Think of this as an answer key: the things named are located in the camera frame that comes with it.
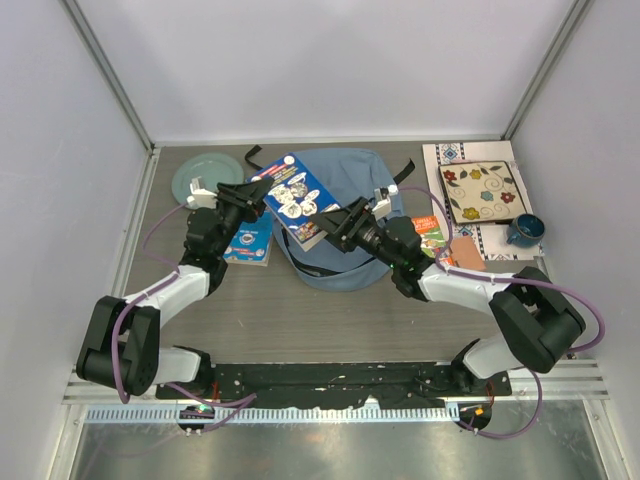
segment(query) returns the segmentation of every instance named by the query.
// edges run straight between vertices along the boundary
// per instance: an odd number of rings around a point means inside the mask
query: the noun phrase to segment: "ceramic mug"
[[[537,245],[544,237],[544,222],[535,215],[524,213],[515,218],[507,229],[507,243],[529,248]]]

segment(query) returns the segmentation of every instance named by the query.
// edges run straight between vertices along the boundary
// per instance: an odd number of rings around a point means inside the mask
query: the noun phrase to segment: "blue bag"
[[[245,156],[254,168],[262,168],[249,160],[260,150],[256,145]],[[318,148],[293,154],[341,206],[347,206],[359,197],[372,198],[376,188],[400,183],[415,168],[410,160],[394,178],[376,152],[360,148]],[[387,218],[404,214],[399,196],[392,198],[393,210]],[[329,291],[358,290],[371,285],[389,271],[387,265],[364,250],[357,248],[343,253],[327,240],[305,252],[295,241],[289,240],[278,220],[274,220],[273,233],[298,276],[311,287]]]

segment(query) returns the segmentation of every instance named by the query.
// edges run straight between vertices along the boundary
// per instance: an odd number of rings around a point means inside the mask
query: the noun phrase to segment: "wire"
[[[535,425],[536,421],[538,420],[538,417],[540,417],[540,412],[542,411],[542,385],[540,384],[540,378],[535,372],[531,370],[529,370],[529,373],[533,375],[533,379],[536,382],[536,387],[538,388],[538,401],[536,403],[536,409],[534,410],[533,416],[529,420],[529,423],[527,423],[520,430],[514,433],[491,433],[491,432],[484,432],[482,430],[477,430],[473,428],[473,420],[475,419],[475,416],[471,419],[469,423],[465,423],[462,420],[460,420],[458,423],[476,435],[480,435],[481,437],[485,437],[485,438],[492,438],[494,440],[508,440],[511,438],[519,437],[524,433],[527,433]]]
[[[153,258],[160,263],[164,263],[165,265],[170,266],[176,272],[179,268],[177,262],[169,260],[168,258],[162,257],[156,253],[150,252],[149,250],[147,250],[147,244],[149,243],[149,240],[151,239],[151,236],[155,233],[155,231],[160,228],[160,225],[162,225],[171,215],[176,213],[178,210],[182,210],[186,206],[186,203],[181,203],[177,207],[172,208],[167,214],[165,214],[160,220],[158,220],[158,222],[153,227],[151,227],[151,229],[147,232],[147,234],[144,236],[144,239],[142,240],[142,253],[144,253],[149,258]]]
[[[445,208],[442,205],[442,202],[440,202],[438,197],[436,197],[433,193],[431,193],[429,190],[422,187],[401,187],[400,190],[401,191],[413,190],[413,191],[423,192],[429,195],[429,197],[431,197],[431,200],[433,200],[433,202],[438,206],[438,208],[442,212],[442,215],[447,223],[447,229],[449,230],[449,239],[447,240],[447,244],[436,255],[436,265],[441,270],[444,270],[445,272],[447,272],[447,274],[457,275],[459,277],[464,277],[464,278],[470,278],[471,280],[480,280],[483,282],[495,282],[495,283],[510,283],[510,284],[517,284],[517,285],[529,285],[531,287],[537,287],[537,288],[548,288],[549,290],[555,290],[557,292],[568,295],[576,299],[578,302],[582,303],[585,307],[587,307],[587,309],[589,309],[589,311],[593,314],[593,316],[596,319],[596,322],[598,323],[598,333],[595,336],[595,338],[590,342],[585,343],[584,345],[570,348],[569,352],[570,353],[583,352],[585,350],[595,347],[602,341],[606,331],[604,318],[602,314],[593,303],[591,303],[587,298],[583,297],[575,290],[572,290],[566,287],[561,287],[560,285],[555,285],[553,283],[541,282],[539,280],[530,280],[528,278],[517,278],[517,277],[497,278],[496,277],[492,279],[487,275],[478,275],[475,273],[469,273],[465,271],[452,270],[442,265],[442,263],[440,262],[440,257],[447,250],[449,250],[449,248],[451,247],[451,242],[453,241],[453,225],[451,223],[451,220],[449,220],[449,217],[447,217],[447,212],[445,211]]]
[[[493,382],[489,380],[489,383],[487,384],[487,395],[491,397],[491,401],[489,402],[489,408],[493,407],[493,404],[496,403],[496,396],[494,392],[495,392],[495,388],[493,387]]]
[[[418,191],[418,192],[422,192],[427,194],[429,197],[431,197],[431,200],[433,200],[433,202],[438,206],[438,208],[440,209],[440,211],[442,212],[442,216],[444,217],[446,223],[447,223],[447,230],[449,232],[449,238],[447,239],[447,244],[436,254],[436,265],[438,266],[438,268],[440,268],[441,270],[444,270],[445,272],[447,272],[447,274],[453,274],[453,275],[457,275],[460,277],[464,277],[464,278],[470,278],[472,280],[480,280],[480,281],[484,281],[484,282],[496,282],[496,283],[515,283],[518,285],[529,285],[532,287],[538,287],[538,288],[548,288],[550,290],[555,290],[558,291],[560,293],[563,293],[565,295],[569,295],[570,297],[576,299],[578,302],[582,303],[585,307],[587,307],[589,309],[589,311],[593,314],[593,316],[596,319],[596,322],[598,323],[598,333],[595,336],[595,338],[593,340],[591,340],[590,342],[585,343],[584,345],[580,345],[578,347],[574,347],[569,349],[570,353],[576,353],[576,352],[582,352],[584,350],[588,350],[592,347],[595,347],[596,345],[598,345],[602,339],[604,338],[604,334],[606,331],[606,327],[605,327],[605,323],[604,323],[604,318],[602,317],[602,314],[600,313],[600,311],[598,310],[598,308],[591,303],[588,299],[586,299],[585,297],[583,297],[582,295],[580,295],[579,293],[577,293],[574,290],[571,290],[569,288],[566,287],[561,287],[559,285],[555,285],[553,283],[547,283],[547,282],[540,282],[538,280],[529,280],[526,278],[515,278],[515,277],[511,277],[511,278],[491,278],[488,277],[486,275],[477,275],[474,273],[468,273],[468,272],[464,272],[464,271],[458,271],[458,270],[451,270],[446,268],[444,265],[442,265],[442,263],[440,262],[440,257],[442,255],[445,254],[445,252],[447,250],[449,250],[449,248],[451,247],[451,242],[453,241],[453,224],[451,223],[451,220],[449,219],[449,217],[447,216],[447,212],[444,208],[444,205],[442,204],[442,202],[438,199],[438,197],[436,197],[433,193],[431,193],[429,190],[422,188],[422,187],[401,187],[400,188],[401,191],[408,191],[408,190],[413,190],[413,191]],[[500,433],[491,433],[491,432],[483,432],[480,430],[474,430],[474,428],[472,427],[473,424],[473,418],[471,419],[471,422],[469,424],[466,424],[462,421],[460,421],[460,425],[462,425],[464,428],[466,428],[469,431],[472,431],[474,433],[476,433],[477,435],[480,435],[481,437],[485,437],[485,438],[493,438],[493,439],[497,439],[497,440],[506,440],[506,439],[510,439],[510,438],[515,438],[518,437],[526,432],[528,432],[531,427],[533,427],[533,425],[535,425],[536,420],[538,419],[538,417],[540,416],[540,411],[542,410],[542,385],[540,384],[540,378],[538,377],[538,375],[529,370],[529,372],[531,373],[531,375],[533,375],[533,379],[536,382],[536,386],[538,388],[538,402],[536,404],[536,409],[533,412],[533,416],[531,417],[531,420],[529,420],[529,423],[527,423],[522,429],[518,430],[515,433],[507,433],[507,434],[500,434]],[[492,398],[491,400],[491,405],[493,405],[493,401],[495,400],[495,397]]]
[[[256,394],[252,393],[251,395],[248,395],[240,400],[234,400],[233,402],[226,402],[226,403],[210,402],[209,400],[205,400],[204,398],[200,398],[194,395],[190,391],[186,390],[185,388],[182,388],[180,385],[176,385],[175,383],[165,383],[165,385],[167,387],[173,388],[176,392],[181,393],[182,395],[184,395],[187,398],[190,398],[191,400],[195,400],[196,402],[200,402],[204,405],[209,405],[210,407],[240,407],[240,406],[243,406],[246,402],[252,402],[256,398]]]
[[[129,304],[127,304],[127,306],[122,310],[122,312],[120,312],[120,314],[118,315],[118,318],[116,319],[116,323],[113,326],[113,334],[111,335],[111,363],[113,366],[113,379],[116,385],[116,390],[118,391],[118,396],[120,397],[120,401],[124,404],[129,403],[131,396],[124,389],[124,384],[122,382],[122,374],[120,372],[120,356],[118,351],[118,337],[120,336],[120,328],[122,328],[122,324],[124,323],[124,320],[127,318],[127,315],[129,314],[129,312],[131,312],[133,307],[135,307],[138,303],[140,303],[145,298],[149,297],[150,295],[153,295],[154,293],[159,292],[160,290],[171,285],[178,278],[180,278],[179,265],[167,258],[164,258],[164,257],[161,257],[160,255],[156,255],[154,253],[149,252],[147,250],[147,244],[149,243],[149,239],[151,238],[151,235],[155,233],[155,231],[160,227],[160,225],[162,225],[171,215],[176,213],[178,210],[181,210],[185,205],[186,204],[183,203],[171,209],[166,215],[164,215],[160,220],[158,220],[158,222],[153,227],[151,227],[151,229],[147,232],[147,234],[145,235],[142,241],[142,252],[148,255],[149,257],[164,263],[165,265],[169,265],[174,270],[173,275],[168,279],[166,279],[165,281],[163,281],[162,283],[156,285],[155,287],[149,289],[148,291],[141,293],[136,298],[134,298]],[[182,395],[188,398],[191,398],[192,400],[203,403],[205,405],[215,406],[215,407],[238,407],[238,410],[240,410],[242,408],[245,408],[247,405],[249,405],[249,403],[251,403],[256,398],[256,394],[252,393],[251,395],[245,398],[242,398],[240,400],[236,400],[233,402],[228,402],[228,403],[209,402],[200,397],[197,397],[196,395],[190,393],[189,391],[185,390],[179,385],[176,385],[175,383],[167,383],[166,385],[173,388],[174,390],[181,393]]]
[[[446,392],[447,389],[446,388],[439,388],[439,387],[434,387],[433,385],[425,382],[424,380],[421,380],[418,377],[414,377],[413,378],[414,381],[418,382],[420,385],[422,385],[423,387],[425,387],[427,390],[432,390],[434,392]]]

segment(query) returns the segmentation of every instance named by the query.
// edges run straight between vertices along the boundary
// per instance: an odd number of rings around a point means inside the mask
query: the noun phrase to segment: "colorful book cover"
[[[256,223],[242,223],[224,253],[227,263],[266,267],[271,252],[273,217],[265,211]]]
[[[435,259],[438,252],[447,245],[447,241],[442,235],[438,219],[435,215],[431,215],[429,217],[412,218],[411,221],[413,222],[416,232],[422,237],[422,251],[427,256]],[[453,261],[448,252],[444,254],[440,261],[453,265]]]
[[[326,235],[309,217],[340,208],[335,198],[293,154],[276,160],[252,178],[272,177],[273,187],[264,202],[306,252]]]

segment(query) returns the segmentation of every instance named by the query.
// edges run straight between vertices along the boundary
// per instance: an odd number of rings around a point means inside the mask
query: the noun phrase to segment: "white cable track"
[[[85,423],[118,424],[184,424],[215,423],[234,412],[232,408],[216,408],[214,419],[181,419],[180,412],[187,405],[92,405],[88,408]],[[229,424],[318,424],[318,423],[384,423],[384,422],[451,422],[460,418],[458,405],[447,404],[445,408],[381,409],[378,402],[368,400],[362,408],[344,410],[320,410],[313,408],[266,409],[247,408],[234,417]]]

